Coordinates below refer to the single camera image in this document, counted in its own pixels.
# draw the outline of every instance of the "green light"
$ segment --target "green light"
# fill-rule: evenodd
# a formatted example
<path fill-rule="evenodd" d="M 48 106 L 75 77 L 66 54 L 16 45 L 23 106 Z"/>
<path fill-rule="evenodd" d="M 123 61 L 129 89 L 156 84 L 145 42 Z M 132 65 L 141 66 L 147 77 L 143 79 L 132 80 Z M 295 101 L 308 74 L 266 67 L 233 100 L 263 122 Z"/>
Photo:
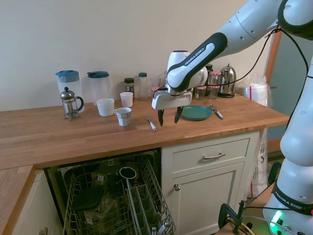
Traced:
<path fill-rule="evenodd" d="M 281 218 L 282 215 L 283 215 L 282 211 L 276 211 L 276 213 L 273 216 L 273 219 L 271 221 L 277 223 L 277 221 Z M 270 229 L 272 230 L 272 232 L 277 234 L 278 226 L 276 224 L 273 224 L 273 223 L 270 223 L 269 226 L 270 226 Z"/>

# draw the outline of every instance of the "fork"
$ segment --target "fork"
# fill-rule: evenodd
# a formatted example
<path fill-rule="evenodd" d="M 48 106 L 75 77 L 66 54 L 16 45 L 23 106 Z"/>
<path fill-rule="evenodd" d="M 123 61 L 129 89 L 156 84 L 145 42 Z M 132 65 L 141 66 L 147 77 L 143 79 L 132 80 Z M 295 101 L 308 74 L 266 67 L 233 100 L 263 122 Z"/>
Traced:
<path fill-rule="evenodd" d="M 157 129 L 156 129 L 156 126 L 153 124 L 153 122 L 151 121 L 151 118 L 149 117 L 146 117 L 146 120 L 150 123 L 150 125 L 151 125 L 151 127 L 152 127 L 152 130 L 154 131 L 154 132 L 156 132 L 157 131 Z"/>

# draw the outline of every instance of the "butcher block counter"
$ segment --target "butcher block counter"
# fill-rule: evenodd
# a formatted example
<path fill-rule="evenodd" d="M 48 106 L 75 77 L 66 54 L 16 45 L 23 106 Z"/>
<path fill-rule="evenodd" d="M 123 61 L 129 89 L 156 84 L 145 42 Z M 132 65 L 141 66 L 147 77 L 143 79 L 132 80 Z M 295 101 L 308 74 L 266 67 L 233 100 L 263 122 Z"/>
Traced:
<path fill-rule="evenodd" d="M 193 100 L 214 103 L 223 114 L 204 121 L 183 117 L 174 124 L 175 109 L 165 110 L 161 127 L 151 101 L 135 100 L 131 125 L 119 126 L 115 115 L 99 116 L 86 104 L 73 121 L 64 119 L 61 106 L 0 112 L 0 234 L 11 234 L 37 169 L 167 147 L 286 124 L 288 117 L 243 96 Z M 115 108 L 121 107 L 120 101 Z M 145 117 L 151 117 L 153 132 Z"/>

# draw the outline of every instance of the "drawer handle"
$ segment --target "drawer handle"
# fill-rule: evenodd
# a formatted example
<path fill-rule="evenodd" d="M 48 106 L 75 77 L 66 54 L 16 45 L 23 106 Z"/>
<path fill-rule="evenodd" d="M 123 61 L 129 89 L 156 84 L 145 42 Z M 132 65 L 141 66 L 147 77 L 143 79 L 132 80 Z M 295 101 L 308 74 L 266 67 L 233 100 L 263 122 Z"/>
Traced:
<path fill-rule="evenodd" d="M 179 184 L 174 184 L 174 189 L 175 191 L 179 191 L 180 190 L 180 185 Z"/>
<path fill-rule="evenodd" d="M 207 157 L 207 156 L 203 155 L 203 160 L 214 159 L 214 158 L 220 158 L 220 157 L 223 157 L 223 156 L 225 156 L 225 155 L 226 155 L 225 153 L 220 153 L 219 155 L 213 156 L 213 157 Z"/>

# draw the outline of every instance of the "white cabinet door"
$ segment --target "white cabinet door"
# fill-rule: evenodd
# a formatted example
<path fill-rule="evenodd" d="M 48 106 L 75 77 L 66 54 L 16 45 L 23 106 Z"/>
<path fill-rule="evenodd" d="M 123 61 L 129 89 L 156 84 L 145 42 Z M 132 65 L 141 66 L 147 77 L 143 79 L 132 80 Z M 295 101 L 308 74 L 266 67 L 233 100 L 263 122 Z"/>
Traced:
<path fill-rule="evenodd" d="M 49 235 L 62 235 L 62 226 L 45 174 L 36 175 L 12 235 L 38 235 L 47 227 Z"/>
<path fill-rule="evenodd" d="M 176 235 L 210 235 L 217 232 L 220 207 L 236 202 L 244 163 L 173 179 L 180 186 L 171 193 Z"/>

